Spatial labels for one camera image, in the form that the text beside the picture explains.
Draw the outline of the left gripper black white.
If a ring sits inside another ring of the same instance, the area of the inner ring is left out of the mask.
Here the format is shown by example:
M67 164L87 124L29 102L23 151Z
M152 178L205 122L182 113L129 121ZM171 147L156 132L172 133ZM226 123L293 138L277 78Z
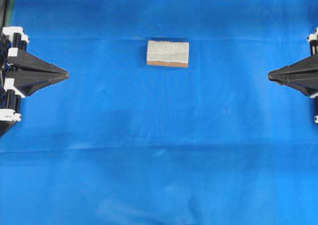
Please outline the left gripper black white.
M3 105L0 107L0 120L19 122L21 99L31 96L36 91L47 86L69 79L69 73L40 58L26 52L29 36L22 27L3 27L1 30L0 55L3 66L0 70L0 84L4 90ZM9 72L15 66L37 72Z

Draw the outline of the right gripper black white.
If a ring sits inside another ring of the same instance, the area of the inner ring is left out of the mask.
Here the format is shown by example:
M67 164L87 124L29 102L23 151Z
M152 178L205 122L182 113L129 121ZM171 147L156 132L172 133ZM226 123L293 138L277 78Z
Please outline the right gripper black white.
M310 45L311 56L300 60L291 65L282 67L277 70L270 71L268 73L268 79L270 81L276 82L280 85L288 86L301 92L304 96L310 96L314 99L315 103L315 117L314 121L318 123L318 90L313 86L305 85L299 80L293 80L289 78L288 74L300 74L307 72L314 72L318 70L318 28L314 30L313 34L307 37L307 41Z

